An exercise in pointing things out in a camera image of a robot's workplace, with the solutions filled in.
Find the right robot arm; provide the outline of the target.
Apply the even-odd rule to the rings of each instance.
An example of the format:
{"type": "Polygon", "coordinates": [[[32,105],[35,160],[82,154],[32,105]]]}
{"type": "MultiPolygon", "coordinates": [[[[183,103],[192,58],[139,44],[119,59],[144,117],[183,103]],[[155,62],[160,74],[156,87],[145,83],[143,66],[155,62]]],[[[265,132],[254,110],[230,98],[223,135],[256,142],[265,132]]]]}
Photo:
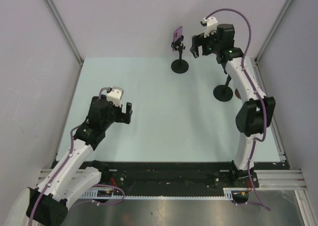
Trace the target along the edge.
{"type": "Polygon", "coordinates": [[[219,24],[216,20],[209,20],[202,26],[206,28],[205,32],[192,37],[191,53],[197,58],[198,49],[202,48],[204,56],[215,54],[218,64],[228,75],[227,82],[234,81],[242,101],[236,115],[236,126],[240,132],[238,150],[229,171],[230,183],[241,187],[252,181],[256,143],[265,140],[276,101],[261,90],[247,68],[243,51],[234,46],[234,26],[219,24]]]}

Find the black round-base phone stand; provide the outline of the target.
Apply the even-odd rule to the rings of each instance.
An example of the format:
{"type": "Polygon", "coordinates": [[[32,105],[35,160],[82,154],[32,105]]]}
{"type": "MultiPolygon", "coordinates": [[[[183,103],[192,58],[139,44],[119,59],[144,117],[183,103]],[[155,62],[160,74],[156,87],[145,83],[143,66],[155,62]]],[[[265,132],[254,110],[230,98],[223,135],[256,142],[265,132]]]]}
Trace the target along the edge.
{"type": "Polygon", "coordinates": [[[213,96],[221,102],[228,102],[233,97],[233,91],[229,87],[232,78],[228,75],[225,84],[218,85],[213,90],[213,96]]]}

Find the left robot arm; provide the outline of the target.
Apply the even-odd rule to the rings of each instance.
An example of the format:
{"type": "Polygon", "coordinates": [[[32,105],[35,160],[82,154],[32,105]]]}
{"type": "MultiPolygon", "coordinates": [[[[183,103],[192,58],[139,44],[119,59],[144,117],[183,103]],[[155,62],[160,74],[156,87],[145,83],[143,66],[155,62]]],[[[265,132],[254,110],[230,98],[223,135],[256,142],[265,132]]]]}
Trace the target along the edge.
{"type": "Polygon", "coordinates": [[[91,187],[104,186],[110,174],[93,166],[74,177],[84,160],[93,153],[106,136],[113,123],[130,124],[132,104],[122,111],[121,93],[95,96],[91,100],[88,114],[83,123],[70,132],[71,145],[62,159],[36,188],[30,189],[29,205],[26,210],[28,225],[33,222],[44,226],[59,226],[69,209],[91,187]]]}

